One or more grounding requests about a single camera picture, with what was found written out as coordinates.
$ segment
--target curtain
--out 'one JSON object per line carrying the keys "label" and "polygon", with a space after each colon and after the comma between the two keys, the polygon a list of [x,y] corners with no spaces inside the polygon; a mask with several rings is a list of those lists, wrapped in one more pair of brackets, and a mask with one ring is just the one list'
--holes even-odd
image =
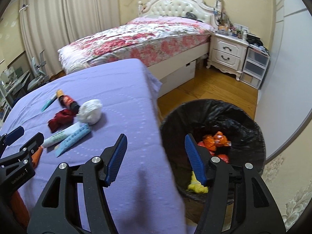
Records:
{"label": "curtain", "polygon": [[120,25],[118,0],[20,0],[26,54],[39,61],[43,50],[49,76],[62,70],[58,50],[85,36]]}
{"label": "curtain", "polygon": [[119,26],[118,0],[65,0],[70,41]]}
{"label": "curtain", "polygon": [[39,62],[39,54],[45,50],[43,55],[48,76],[59,73],[62,67],[57,51],[69,44],[63,0],[21,0],[20,4],[21,7],[29,4],[20,13],[21,32],[29,63],[32,57]]}

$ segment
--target white wardrobe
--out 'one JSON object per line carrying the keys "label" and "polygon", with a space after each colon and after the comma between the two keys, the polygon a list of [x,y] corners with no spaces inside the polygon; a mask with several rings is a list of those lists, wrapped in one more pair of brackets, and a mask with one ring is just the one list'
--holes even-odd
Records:
{"label": "white wardrobe", "polygon": [[312,17],[302,0],[276,0],[276,5],[271,64],[255,114],[266,158],[287,145],[312,109]]}

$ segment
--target silver screw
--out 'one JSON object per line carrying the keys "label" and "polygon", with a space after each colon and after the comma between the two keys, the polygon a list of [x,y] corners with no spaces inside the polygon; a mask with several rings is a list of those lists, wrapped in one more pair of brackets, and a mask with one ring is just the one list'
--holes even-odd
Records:
{"label": "silver screw", "polygon": [[220,162],[220,158],[218,157],[212,157],[211,161],[213,161],[214,163],[219,163]]}
{"label": "silver screw", "polygon": [[62,169],[65,169],[67,167],[67,164],[66,163],[61,163],[59,165],[59,168],[62,170]]}
{"label": "silver screw", "polygon": [[253,168],[253,165],[252,165],[251,163],[246,163],[246,164],[245,164],[245,167],[246,167],[247,169],[252,169],[252,168]]}
{"label": "silver screw", "polygon": [[98,163],[99,161],[101,161],[101,158],[100,158],[100,157],[94,157],[94,158],[92,158],[92,162],[93,162],[93,163]]}

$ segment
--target black trash bin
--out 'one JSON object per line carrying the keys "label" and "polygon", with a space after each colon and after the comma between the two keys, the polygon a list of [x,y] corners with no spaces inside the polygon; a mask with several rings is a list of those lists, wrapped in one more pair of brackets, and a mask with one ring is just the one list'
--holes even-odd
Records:
{"label": "black trash bin", "polygon": [[[199,220],[207,195],[187,191],[192,171],[184,148],[188,133],[200,142],[204,135],[221,131],[232,145],[218,148],[216,154],[227,154],[233,165],[243,166],[250,162],[262,174],[266,150],[260,127],[233,104],[215,99],[186,102],[167,115],[160,131],[177,188],[184,198],[186,214],[194,222]],[[234,187],[230,186],[228,204],[233,201]]]}

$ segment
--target dark red cloth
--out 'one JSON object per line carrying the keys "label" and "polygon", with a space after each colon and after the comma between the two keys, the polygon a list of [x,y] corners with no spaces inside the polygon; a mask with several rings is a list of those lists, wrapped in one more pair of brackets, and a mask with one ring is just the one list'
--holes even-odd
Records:
{"label": "dark red cloth", "polygon": [[56,132],[57,129],[65,125],[67,123],[72,123],[74,121],[75,113],[73,113],[69,109],[64,109],[57,114],[55,114],[55,117],[48,122],[48,126],[52,133]]}

